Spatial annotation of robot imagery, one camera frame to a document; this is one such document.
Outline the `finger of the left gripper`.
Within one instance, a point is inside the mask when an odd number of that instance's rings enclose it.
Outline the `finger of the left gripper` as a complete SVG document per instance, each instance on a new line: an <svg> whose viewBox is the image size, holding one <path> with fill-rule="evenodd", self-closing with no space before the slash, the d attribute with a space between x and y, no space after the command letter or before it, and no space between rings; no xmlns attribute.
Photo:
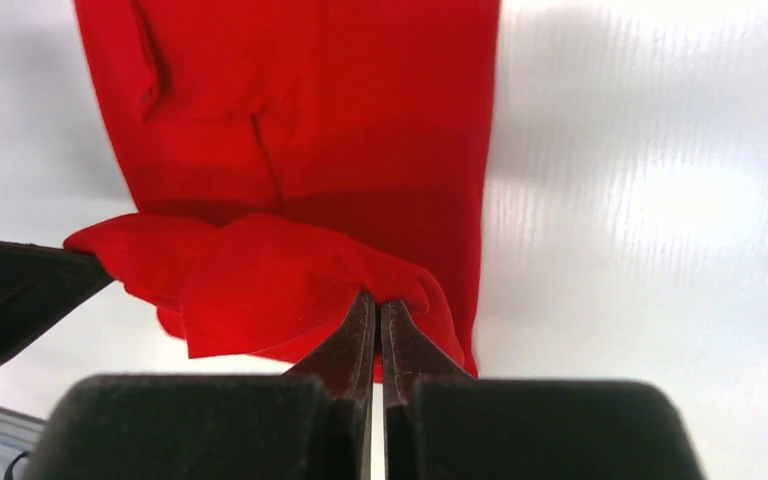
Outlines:
<svg viewBox="0 0 768 480"><path fill-rule="evenodd" d="M111 282L93 255L0 241L0 366Z"/></svg>

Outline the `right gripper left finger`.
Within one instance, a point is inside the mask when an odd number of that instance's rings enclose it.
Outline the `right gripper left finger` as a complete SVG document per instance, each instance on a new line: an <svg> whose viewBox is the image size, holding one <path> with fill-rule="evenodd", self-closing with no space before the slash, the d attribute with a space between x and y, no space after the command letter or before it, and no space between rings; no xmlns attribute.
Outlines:
<svg viewBox="0 0 768 480"><path fill-rule="evenodd" d="M281 375L97 375L57 405L27 479L366 479L376 304Z"/></svg>

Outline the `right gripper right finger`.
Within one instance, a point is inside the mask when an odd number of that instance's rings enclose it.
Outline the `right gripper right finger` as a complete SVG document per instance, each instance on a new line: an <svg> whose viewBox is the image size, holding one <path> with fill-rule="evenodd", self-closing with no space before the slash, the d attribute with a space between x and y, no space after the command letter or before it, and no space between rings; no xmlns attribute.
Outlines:
<svg viewBox="0 0 768 480"><path fill-rule="evenodd" d="M479 380L381 308L390 479L699 479L683 421L631 381Z"/></svg>

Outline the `red t-shirt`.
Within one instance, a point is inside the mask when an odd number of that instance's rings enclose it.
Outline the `red t-shirt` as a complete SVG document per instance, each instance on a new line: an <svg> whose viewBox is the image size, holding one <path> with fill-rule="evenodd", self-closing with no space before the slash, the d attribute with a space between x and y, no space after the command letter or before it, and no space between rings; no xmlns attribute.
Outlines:
<svg viewBox="0 0 768 480"><path fill-rule="evenodd" d="M496 1L78 1L136 210L71 234L193 358L297 362L362 291L469 373Z"/></svg>

